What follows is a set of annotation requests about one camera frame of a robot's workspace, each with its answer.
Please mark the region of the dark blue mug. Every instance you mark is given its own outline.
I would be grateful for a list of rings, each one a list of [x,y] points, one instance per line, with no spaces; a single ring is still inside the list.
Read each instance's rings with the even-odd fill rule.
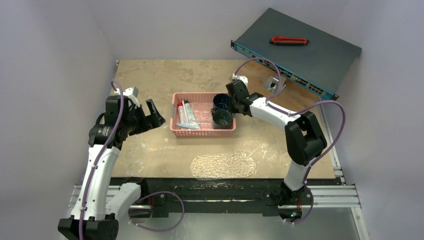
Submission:
[[[213,99],[212,99],[212,103],[213,103],[213,110],[217,111],[217,110],[229,110],[229,105],[230,105],[230,96],[226,93],[218,93],[216,94]]]

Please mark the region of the dark green mug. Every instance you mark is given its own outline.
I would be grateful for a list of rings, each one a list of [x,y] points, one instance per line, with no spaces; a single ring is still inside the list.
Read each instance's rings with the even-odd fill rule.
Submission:
[[[212,127],[215,130],[228,130],[232,128],[233,115],[225,109],[216,110],[212,114]]]

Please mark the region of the pink perforated plastic basket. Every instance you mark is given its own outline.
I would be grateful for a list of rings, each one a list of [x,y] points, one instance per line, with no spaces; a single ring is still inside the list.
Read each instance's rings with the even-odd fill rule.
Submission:
[[[232,127],[230,129],[183,129],[176,126],[180,123],[177,111],[177,104],[187,100],[192,106],[193,103],[210,103],[213,105],[213,98],[216,92],[176,92],[172,96],[171,115],[169,128],[177,137],[227,137],[233,134],[236,129],[237,121],[233,118]]]

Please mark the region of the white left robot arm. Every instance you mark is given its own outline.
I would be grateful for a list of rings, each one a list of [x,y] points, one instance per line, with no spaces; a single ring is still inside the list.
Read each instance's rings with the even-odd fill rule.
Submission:
[[[58,231],[68,240],[114,240],[119,223],[130,205],[146,203],[149,191],[143,179],[129,179],[118,193],[107,200],[113,168],[124,141],[161,127],[166,120],[152,99],[146,100],[150,115],[145,115],[135,96],[109,96],[105,111],[89,131],[88,163],[76,203],[67,218],[61,218]]]

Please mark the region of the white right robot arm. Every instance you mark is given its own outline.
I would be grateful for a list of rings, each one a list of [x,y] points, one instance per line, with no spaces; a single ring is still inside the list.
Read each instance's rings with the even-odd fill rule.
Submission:
[[[287,153],[291,159],[288,172],[280,187],[280,197],[288,204],[300,198],[312,161],[327,147],[321,126],[315,114],[306,111],[289,116],[288,110],[267,101],[259,93],[250,94],[242,80],[226,84],[229,94],[229,111],[263,120],[284,131]]]

